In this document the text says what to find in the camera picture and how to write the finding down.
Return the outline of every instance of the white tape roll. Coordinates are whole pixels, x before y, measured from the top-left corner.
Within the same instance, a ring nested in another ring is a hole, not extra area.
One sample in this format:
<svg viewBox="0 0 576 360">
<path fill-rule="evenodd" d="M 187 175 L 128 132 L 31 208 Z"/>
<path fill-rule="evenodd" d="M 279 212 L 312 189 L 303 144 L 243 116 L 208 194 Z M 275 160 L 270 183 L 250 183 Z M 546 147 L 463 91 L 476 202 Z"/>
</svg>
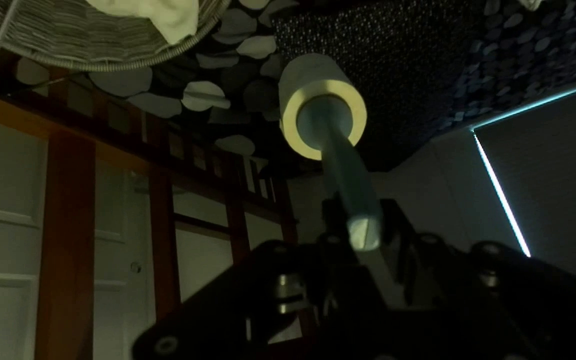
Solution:
<svg viewBox="0 0 576 360">
<path fill-rule="evenodd" d="M 294 152 L 310 160 L 323 160 L 323 151 L 312 148 L 299 132 L 301 108 L 316 96 L 338 96 L 352 113 L 348 141 L 357 147 L 367 130 L 369 110 L 362 95 L 348 83 L 340 67 L 321 55 L 307 55 L 293 60 L 280 81 L 282 132 Z"/>
</svg>

